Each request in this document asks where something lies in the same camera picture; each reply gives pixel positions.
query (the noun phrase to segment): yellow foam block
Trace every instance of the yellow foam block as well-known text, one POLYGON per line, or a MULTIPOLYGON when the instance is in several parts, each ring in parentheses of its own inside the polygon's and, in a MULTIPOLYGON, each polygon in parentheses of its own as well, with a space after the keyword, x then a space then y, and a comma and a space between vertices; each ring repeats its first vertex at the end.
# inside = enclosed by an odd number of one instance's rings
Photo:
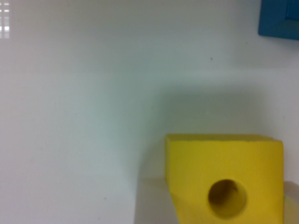
POLYGON ((283 145, 273 138, 169 134, 166 181, 180 224, 283 223, 283 145))

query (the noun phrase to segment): blue block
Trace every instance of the blue block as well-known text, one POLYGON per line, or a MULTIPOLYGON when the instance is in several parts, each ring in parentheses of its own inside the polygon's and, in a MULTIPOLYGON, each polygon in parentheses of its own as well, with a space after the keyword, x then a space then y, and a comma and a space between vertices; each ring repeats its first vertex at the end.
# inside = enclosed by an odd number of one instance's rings
POLYGON ((299 40, 299 0, 262 0, 259 35, 299 40))

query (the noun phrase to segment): hole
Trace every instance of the hole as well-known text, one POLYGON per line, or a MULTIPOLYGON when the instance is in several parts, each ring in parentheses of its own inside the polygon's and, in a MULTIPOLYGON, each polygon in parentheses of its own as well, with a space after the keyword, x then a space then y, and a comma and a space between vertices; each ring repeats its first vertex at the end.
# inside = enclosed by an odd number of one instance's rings
POLYGON ((219 217, 234 217, 245 207, 246 192, 240 184, 224 179, 211 187, 208 193, 208 202, 219 217))

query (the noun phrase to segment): white table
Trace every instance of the white table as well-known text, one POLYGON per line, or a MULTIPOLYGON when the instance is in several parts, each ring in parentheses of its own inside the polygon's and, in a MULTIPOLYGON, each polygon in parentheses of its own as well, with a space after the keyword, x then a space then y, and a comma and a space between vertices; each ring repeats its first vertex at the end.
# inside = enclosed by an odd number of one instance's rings
POLYGON ((299 183, 299 42, 258 36, 260 4, 10 0, 0 223, 133 224, 167 133, 281 139, 299 183))

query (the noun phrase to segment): yellow cube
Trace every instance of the yellow cube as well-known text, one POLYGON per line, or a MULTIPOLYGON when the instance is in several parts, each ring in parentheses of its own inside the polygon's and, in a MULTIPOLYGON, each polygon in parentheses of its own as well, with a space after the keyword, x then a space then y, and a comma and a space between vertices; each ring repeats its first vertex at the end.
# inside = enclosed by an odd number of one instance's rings
POLYGON ((166 181, 180 224, 283 223, 283 145, 273 138, 169 134, 166 181))

